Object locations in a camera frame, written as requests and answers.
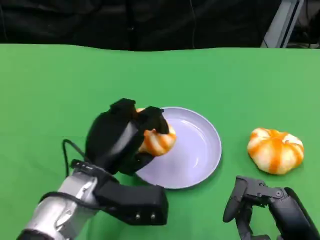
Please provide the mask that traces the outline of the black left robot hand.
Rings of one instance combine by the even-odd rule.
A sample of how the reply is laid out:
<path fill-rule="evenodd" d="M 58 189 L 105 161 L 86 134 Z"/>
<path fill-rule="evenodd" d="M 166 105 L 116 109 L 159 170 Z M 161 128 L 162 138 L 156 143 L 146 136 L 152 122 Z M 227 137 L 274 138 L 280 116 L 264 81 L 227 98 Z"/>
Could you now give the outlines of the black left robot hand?
<path fill-rule="evenodd" d="M 86 159 L 112 175 L 133 175 L 156 157 L 140 149 L 146 131 L 169 133 L 162 108 L 149 106 L 138 112 L 135 104 L 127 98 L 111 104 L 93 121 L 86 137 Z"/>

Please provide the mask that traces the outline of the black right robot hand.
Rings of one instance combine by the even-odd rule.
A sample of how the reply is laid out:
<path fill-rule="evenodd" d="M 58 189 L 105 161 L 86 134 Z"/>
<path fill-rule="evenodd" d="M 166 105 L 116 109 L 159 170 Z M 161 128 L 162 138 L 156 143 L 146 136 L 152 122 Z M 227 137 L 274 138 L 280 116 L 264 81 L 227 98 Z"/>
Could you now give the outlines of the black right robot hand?
<path fill-rule="evenodd" d="M 280 235 L 278 240 L 318 240 L 320 232 L 290 187 L 269 187 L 263 180 L 237 176 L 224 209 L 222 221 L 235 220 L 240 239 L 269 240 L 267 234 L 254 235 L 250 227 L 253 207 L 268 207 Z"/>

